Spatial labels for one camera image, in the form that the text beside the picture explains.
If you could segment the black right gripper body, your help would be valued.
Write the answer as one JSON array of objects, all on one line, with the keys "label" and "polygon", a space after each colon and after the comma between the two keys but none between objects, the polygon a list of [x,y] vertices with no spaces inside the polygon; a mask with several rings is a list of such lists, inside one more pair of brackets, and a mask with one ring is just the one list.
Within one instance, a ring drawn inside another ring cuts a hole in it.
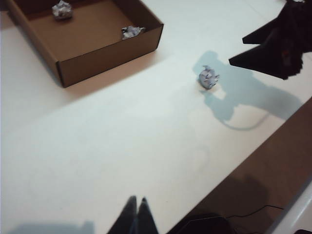
[{"label": "black right gripper body", "polygon": [[303,53],[312,51],[312,1],[287,0],[286,14]]}]

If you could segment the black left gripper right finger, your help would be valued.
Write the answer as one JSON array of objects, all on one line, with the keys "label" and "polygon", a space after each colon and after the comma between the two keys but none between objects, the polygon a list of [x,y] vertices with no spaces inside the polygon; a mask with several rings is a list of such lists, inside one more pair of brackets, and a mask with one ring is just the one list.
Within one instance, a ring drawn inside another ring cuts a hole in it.
[{"label": "black left gripper right finger", "polygon": [[139,206],[137,214],[138,234],[158,234],[158,230],[151,213],[147,199],[144,197]]}]

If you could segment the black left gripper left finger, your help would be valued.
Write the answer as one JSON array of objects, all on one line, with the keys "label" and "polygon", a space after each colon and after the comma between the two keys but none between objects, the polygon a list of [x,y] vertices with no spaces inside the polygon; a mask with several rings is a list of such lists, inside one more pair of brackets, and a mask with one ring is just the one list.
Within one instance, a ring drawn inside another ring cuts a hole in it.
[{"label": "black left gripper left finger", "polygon": [[137,198],[130,196],[108,234],[135,234],[137,218]]}]

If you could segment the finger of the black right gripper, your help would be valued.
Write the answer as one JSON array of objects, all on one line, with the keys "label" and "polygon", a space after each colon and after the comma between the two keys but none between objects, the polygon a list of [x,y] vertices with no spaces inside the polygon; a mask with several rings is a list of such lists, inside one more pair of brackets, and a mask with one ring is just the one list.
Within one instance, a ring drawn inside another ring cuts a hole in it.
[{"label": "finger of the black right gripper", "polygon": [[262,44],[274,31],[296,32],[295,14],[301,10],[301,2],[286,2],[276,18],[242,38],[244,44]]},{"label": "finger of the black right gripper", "polygon": [[274,30],[262,44],[230,58],[229,63],[287,80],[301,72],[302,56],[293,38]]}]

